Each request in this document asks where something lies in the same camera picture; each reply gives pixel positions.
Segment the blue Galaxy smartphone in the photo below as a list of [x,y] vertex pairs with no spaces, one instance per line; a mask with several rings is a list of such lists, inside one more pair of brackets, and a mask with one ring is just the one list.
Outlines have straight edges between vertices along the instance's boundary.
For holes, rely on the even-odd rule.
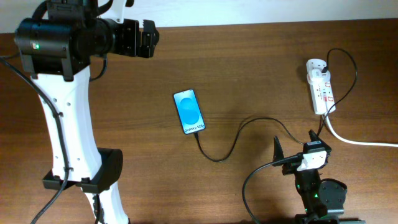
[[194,90],[174,93],[180,123],[184,134],[192,134],[206,128]]

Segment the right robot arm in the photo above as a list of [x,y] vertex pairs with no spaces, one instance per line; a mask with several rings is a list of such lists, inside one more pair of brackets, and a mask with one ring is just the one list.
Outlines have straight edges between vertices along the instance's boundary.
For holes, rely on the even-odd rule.
[[314,131],[303,151],[285,157],[278,137],[274,137],[273,161],[282,167],[283,175],[295,176],[295,188],[301,196],[304,214],[295,216],[295,223],[339,223],[344,214],[347,186],[335,179],[321,179],[319,170],[328,164],[331,147]]

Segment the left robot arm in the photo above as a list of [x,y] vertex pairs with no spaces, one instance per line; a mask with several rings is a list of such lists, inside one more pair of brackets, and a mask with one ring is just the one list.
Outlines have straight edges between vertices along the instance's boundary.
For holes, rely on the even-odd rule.
[[15,42],[28,84],[42,102],[53,166],[43,179],[56,193],[77,186],[96,223],[129,223],[118,190],[119,149],[98,148],[91,123],[90,58],[118,54],[150,58],[159,41],[153,21],[126,19],[129,0],[48,0],[16,30]]

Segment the white power strip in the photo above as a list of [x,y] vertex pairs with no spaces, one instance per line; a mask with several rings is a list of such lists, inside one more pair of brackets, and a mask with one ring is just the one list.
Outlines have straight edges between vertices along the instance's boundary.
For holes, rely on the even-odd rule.
[[[306,63],[307,73],[309,70],[319,68],[323,71],[326,67],[326,62],[321,59],[310,59]],[[335,98],[331,89],[331,82],[309,84],[312,96],[313,109],[317,115],[325,115],[328,110],[335,104]]]

